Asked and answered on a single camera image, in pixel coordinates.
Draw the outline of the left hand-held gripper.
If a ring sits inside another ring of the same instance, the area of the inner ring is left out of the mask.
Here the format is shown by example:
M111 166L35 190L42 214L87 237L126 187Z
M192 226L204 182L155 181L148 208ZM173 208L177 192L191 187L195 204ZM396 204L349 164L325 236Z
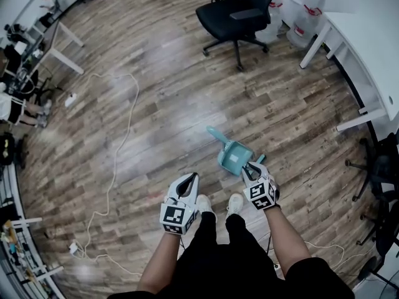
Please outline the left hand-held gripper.
M165 232L185 235L196 220L199 178L198 173L188 173L170 184L169 197L161 204L160 211L160 224Z

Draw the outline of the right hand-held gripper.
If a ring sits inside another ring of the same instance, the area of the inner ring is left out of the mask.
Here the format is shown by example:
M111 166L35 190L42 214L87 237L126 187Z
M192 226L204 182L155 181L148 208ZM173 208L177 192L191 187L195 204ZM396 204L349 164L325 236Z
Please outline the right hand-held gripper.
M265 165L257 162L249 162L249 166L243 167L241 173L247 187L243 193L257 210L278 206L277 202L280 197L279 187L273 186L269 181L257 183L261 178L267 179L269 177L269 171Z

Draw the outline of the person's left forearm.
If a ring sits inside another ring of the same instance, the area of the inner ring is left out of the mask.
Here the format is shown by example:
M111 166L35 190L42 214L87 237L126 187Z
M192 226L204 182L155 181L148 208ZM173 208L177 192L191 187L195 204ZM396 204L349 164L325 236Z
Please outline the person's left forearm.
M180 236L165 232L142 273L137 291L156 294L170 284L179 248Z

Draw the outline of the person's right forearm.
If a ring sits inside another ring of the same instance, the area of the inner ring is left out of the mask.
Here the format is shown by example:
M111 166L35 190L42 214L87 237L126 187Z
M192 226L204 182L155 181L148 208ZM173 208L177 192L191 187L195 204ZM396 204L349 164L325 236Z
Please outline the person's right forearm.
M301 260L311 258L304 240L287 220L279 207L264 211L271 231L274 252L281 266L283 276Z

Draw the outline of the person's left white shoe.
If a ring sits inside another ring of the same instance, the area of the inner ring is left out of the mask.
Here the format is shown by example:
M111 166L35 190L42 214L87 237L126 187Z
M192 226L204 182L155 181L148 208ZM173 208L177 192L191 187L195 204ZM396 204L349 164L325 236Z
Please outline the person's left white shoe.
M204 212L214 213L209 197L205 196L204 194L198 195L198 197L196 199L196 206L197 206L200 214L202 214Z

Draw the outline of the person's white shoe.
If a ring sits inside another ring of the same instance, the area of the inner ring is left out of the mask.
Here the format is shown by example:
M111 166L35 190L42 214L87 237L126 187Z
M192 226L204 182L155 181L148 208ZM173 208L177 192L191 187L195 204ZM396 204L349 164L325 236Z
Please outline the person's white shoe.
M198 195L198 197L196 199L196 206L197 206L200 214L202 214L204 212L214 213L209 197L205 196L204 194Z
M243 204L244 204L244 199L241 194L238 193L232 194L231 197L229 198L228 206L226 208L227 209L226 217L229 217L233 214L239 215L239 213L243 208Z

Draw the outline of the teal dustpan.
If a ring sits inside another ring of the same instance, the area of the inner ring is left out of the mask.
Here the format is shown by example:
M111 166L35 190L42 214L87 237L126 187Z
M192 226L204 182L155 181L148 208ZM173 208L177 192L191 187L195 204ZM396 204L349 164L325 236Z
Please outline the teal dustpan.
M207 126L206 130L223 143L223 148L218 154L219 165L233 175L240 176L242 168L252 158L253 150L238 141L229 140L212 126Z

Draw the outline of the person's right white shoe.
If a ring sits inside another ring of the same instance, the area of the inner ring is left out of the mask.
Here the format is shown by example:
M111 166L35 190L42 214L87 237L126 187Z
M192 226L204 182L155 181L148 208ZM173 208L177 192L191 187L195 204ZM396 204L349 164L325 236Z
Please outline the person's right white shoe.
M226 208L227 209L226 217L229 217L233 214L239 215L239 213L243 208L243 204L244 204L244 199L241 194L238 193L232 194L231 197L229 198L228 206Z

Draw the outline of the person's black clothes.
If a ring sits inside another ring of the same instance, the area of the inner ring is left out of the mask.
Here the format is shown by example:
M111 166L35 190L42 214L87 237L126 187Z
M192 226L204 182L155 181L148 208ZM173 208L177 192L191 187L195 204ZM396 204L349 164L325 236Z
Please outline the person's black clothes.
M136 289L108 299L355 299L324 259L311 256L278 277L240 215L227 217L226 229L229 243L218 244L215 215L202 213L190 245L178 252L169 285L156 294Z

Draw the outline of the black floor stand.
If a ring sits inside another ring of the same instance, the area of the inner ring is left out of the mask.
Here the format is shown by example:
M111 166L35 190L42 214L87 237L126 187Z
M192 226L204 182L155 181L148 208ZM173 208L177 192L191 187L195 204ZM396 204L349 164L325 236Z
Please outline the black floor stand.
M359 274L357 276L357 279L359 281L365 280L369 275L374 275L379 279L379 281L385 282L386 285L391 286L393 289L399 292L399 286L394 284L393 282L389 281L385 277L381 276L375 271L375 268L377 266L377 257L373 256L370 259L367 260L365 265L361 268L359 271Z

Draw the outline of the clear water bottle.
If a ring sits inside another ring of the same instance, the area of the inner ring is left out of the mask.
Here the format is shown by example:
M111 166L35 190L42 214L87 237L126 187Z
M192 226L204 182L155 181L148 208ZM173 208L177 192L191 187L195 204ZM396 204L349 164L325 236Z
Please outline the clear water bottle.
M267 25L267 27L262 30L256 32L256 38L263 43L271 43L278 40L279 29L282 26L282 17L280 13L280 9L283 5L282 0L272 0L269 4L269 15L271 19L271 23Z
M304 5L286 34L289 42L300 49L305 49L315 35L321 15L319 7Z

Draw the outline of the white shelving rack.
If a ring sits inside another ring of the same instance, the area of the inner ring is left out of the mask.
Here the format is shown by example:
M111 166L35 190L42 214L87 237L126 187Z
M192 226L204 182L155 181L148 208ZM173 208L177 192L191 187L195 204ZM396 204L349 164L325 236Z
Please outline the white shelving rack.
M48 267L31 234L40 217L25 216L16 167L5 166L0 173L0 272L10 283L14 298L66 299L53 280L62 266Z

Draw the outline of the black mesh headrest office chair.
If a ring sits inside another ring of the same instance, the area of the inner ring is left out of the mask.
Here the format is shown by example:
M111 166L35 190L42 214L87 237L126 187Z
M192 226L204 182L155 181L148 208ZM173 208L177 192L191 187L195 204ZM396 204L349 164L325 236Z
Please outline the black mesh headrest office chair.
M196 9L196 15L204 27L216 40L203 47L203 54L217 45L232 42L236 56L236 68L244 70L239 54L239 41L262 47L267 53L267 44L256 39L256 32L271 24L269 5L272 0L214 0Z

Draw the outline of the dark desk with white legs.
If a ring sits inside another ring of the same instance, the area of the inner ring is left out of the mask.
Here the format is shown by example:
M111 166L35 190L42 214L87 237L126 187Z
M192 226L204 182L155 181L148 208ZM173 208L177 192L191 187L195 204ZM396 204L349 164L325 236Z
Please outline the dark desk with white legs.
M79 47L84 47L84 43L60 20L56 20L50 28L47 28L45 32L41 31L37 26L32 26L32 29L39 34L39 38L31 45L31 48L26 52L26 56L23 63L31 64L31 69L36 70L38 66L48 56L53 56L79 75L84 74L84 69L77 65L74 61L70 60L61 51L55 47L57 36L60 32L63 32L69 39L75 42Z

